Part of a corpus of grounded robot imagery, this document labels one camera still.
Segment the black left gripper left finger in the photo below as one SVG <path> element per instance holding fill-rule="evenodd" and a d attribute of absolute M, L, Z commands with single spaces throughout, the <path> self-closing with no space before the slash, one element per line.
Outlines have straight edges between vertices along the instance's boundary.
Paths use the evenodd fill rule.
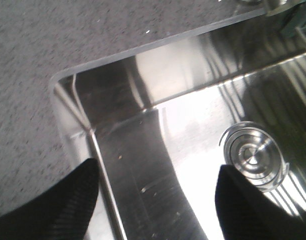
<path fill-rule="evenodd" d="M 99 164 L 89 158 L 43 194 L 0 216 L 0 240 L 82 240 L 99 195 Z"/>

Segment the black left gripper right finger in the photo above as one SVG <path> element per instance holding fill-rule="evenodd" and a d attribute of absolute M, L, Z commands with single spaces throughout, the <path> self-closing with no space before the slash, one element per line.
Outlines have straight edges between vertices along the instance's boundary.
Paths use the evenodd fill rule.
<path fill-rule="evenodd" d="M 306 223 L 276 206 L 232 165 L 222 165 L 215 208 L 226 240 L 306 240 Z"/>

